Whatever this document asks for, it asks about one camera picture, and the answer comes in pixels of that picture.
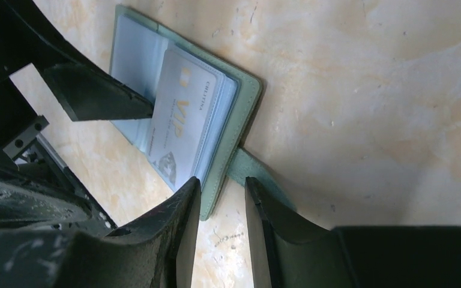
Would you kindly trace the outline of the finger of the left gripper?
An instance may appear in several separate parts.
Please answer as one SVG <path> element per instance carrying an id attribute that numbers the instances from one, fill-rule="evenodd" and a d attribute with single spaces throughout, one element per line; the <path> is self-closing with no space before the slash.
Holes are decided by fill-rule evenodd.
<path id="1" fill-rule="evenodd" d="M 41 76 L 74 122 L 152 117 L 150 101 L 98 67 L 67 62 L 43 69 Z"/>

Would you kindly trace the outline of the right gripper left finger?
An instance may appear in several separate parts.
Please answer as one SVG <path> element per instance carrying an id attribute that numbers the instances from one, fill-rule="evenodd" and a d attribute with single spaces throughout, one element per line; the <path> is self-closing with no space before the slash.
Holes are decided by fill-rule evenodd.
<path id="1" fill-rule="evenodd" d="M 200 197 L 192 177 L 104 237 L 0 229 L 0 287 L 190 287 Z"/>

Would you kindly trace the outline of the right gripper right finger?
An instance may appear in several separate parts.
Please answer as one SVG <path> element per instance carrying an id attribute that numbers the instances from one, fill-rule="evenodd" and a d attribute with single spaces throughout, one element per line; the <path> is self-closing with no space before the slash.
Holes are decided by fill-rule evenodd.
<path id="1" fill-rule="evenodd" d="M 245 184 L 256 287 L 461 287 L 461 226 L 327 230 Z"/>

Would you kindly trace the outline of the green leather card holder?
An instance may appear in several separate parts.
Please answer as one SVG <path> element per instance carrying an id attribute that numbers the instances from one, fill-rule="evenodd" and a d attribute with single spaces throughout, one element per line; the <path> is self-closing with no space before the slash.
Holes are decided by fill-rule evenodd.
<path id="1" fill-rule="evenodd" d="M 192 176 L 200 180 L 202 189 L 200 219 L 205 221 L 211 216 L 225 178 L 244 185 L 246 178 L 254 177 L 290 206 L 267 169 L 238 146 L 261 94 L 260 81 L 143 14 L 116 6 L 110 74 L 150 101 L 153 108 L 164 53 L 171 47 L 179 47 L 226 77 L 209 116 Z M 151 119 L 116 120 L 114 126 L 146 156 Z"/>

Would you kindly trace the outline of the white card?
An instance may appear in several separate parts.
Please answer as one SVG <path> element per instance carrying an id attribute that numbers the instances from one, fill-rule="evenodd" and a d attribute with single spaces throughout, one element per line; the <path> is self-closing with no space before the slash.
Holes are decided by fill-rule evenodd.
<path id="1" fill-rule="evenodd" d="M 164 53 L 146 156 L 173 191 L 195 175 L 203 134 L 225 78 L 179 47 Z"/>

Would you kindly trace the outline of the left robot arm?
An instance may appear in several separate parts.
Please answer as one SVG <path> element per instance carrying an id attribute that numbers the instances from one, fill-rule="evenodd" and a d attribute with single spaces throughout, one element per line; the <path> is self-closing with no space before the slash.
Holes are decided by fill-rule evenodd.
<path id="1" fill-rule="evenodd" d="M 61 160 L 11 80 L 33 65 L 74 121 L 146 119 L 152 103 L 71 45 L 33 1 L 0 1 L 0 229 L 84 230 L 115 222 Z"/>

